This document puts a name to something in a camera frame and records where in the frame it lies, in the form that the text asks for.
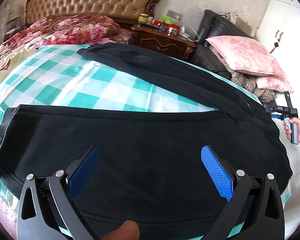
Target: pink cushion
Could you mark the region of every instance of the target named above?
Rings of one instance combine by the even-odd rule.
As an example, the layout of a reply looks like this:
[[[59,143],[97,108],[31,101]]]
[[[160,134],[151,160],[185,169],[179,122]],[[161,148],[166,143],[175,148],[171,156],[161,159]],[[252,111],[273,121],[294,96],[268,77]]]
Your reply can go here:
[[[258,77],[257,87],[260,89],[271,89],[282,93],[286,91],[293,93],[293,89],[286,75],[284,75],[283,78],[275,76]]]
[[[208,38],[207,41],[216,48],[234,71],[253,76],[284,76],[274,57],[254,39],[241,36],[215,36]]]

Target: white wardrobe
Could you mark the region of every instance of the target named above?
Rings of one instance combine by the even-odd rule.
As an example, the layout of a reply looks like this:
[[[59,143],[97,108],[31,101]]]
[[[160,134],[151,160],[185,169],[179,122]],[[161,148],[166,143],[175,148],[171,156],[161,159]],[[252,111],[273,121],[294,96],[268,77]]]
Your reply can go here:
[[[274,48],[277,39],[281,39],[272,55],[285,71],[294,90],[291,94],[292,105],[298,109],[300,117],[300,4],[297,0],[270,0],[264,18],[256,34],[268,51]],[[279,94],[277,104],[286,106],[283,94]],[[280,139],[287,149],[291,177],[291,197],[284,208],[287,239],[300,223],[300,145],[292,145],[285,137],[280,120],[274,120],[280,129]]]

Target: yellow jar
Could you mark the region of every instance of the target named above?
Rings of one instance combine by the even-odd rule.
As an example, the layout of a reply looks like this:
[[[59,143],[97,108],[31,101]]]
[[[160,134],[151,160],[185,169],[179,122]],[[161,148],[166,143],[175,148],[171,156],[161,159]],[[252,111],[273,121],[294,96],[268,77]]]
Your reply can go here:
[[[146,23],[148,21],[148,14],[140,13],[140,16],[138,18],[138,22]]]

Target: white cable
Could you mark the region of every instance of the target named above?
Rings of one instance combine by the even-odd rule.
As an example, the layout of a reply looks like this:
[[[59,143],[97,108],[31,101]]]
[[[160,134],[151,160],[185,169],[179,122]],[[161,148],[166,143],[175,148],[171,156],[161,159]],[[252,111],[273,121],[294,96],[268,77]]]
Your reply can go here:
[[[196,41],[193,41],[193,40],[191,40],[191,39],[189,39],[189,38],[187,38],[187,39],[190,40],[190,41],[192,41],[192,42],[197,42],[197,41],[199,41],[199,34],[198,34],[198,33],[197,33],[190,25],[186,24],[186,26],[190,27],[190,29],[193,30],[193,32],[198,36],[198,39],[197,39]]]

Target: blue gripper pad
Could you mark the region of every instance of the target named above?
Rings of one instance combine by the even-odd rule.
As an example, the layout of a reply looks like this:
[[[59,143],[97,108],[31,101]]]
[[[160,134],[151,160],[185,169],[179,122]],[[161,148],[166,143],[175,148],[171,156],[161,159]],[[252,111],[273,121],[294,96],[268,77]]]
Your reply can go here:
[[[73,200],[75,197],[79,197],[81,195],[88,179],[90,179],[98,164],[98,160],[99,150],[94,147],[68,180],[67,195],[70,200]]]
[[[202,148],[201,161],[206,167],[220,196],[230,201],[233,195],[232,180],[208,146]]]

